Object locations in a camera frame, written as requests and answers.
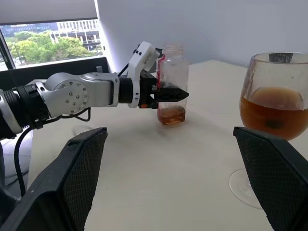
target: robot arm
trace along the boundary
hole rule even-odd
[[[13,138],[22,128],[42,128],[44,122],[63,114],[75,114],[89,107],[116,107],[127,103],[130,108],[157,108],[158,102],[177,102],[188,93],[172,87],[157,89],[157,79],[147,71],[159,53],[143,42],[128,64],[127,77],[110,73],[87,73],[80,76],[57,73],[45,84],[0,90],[0,139]]]

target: wine glass base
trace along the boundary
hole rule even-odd
[[[262,209],[246,173],[246,169],[233,172],[229,179],[229,187],[232,193],[243,203],[253,208]]]

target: glass jar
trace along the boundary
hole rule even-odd
[[[188,62],[184,60],[184,50],[179,44],[167,44],[163,57],[157,60],[157,87],[178,87],[187,91]],[[159,103],[157,118],[163,125],[185,121],[186,99],[180,102]]]

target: wine glass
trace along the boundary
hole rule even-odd
[[[308,54],[264,53],[252,57],[240,98],[245,127],[292,140],[308,127]],[[245,169],[229,186],[245,204],[262,209]]]

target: white table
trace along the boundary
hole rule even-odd
[[[270,231],[263,210],[228,186],[244,164],[232,136],[241,126],[246,68],[218,61],[190,66],[186,122],[166,128],[156,110],[93,108],[92,119],[60,120],[33,134],[35,177],[80,132],[107,127],[100,176],[86,231]],[[304,154],[307,134],[292,142]]]

